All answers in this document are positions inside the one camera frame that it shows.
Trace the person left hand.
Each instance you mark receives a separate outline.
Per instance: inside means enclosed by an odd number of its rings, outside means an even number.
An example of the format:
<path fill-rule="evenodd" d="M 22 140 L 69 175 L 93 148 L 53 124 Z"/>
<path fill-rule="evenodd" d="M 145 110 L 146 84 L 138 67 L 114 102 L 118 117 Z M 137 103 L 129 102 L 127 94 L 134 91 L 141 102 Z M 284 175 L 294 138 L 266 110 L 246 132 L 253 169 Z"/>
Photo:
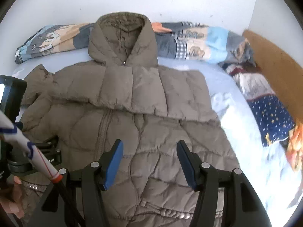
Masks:
<path fill-rule="evenodd" d="M 22 182 L 14 176 L 13 184 L 1 190 L 1 206 L 6 213 L 15 214 L 18 219 L 21 219 L 25 215 L 22 199 Z"/>

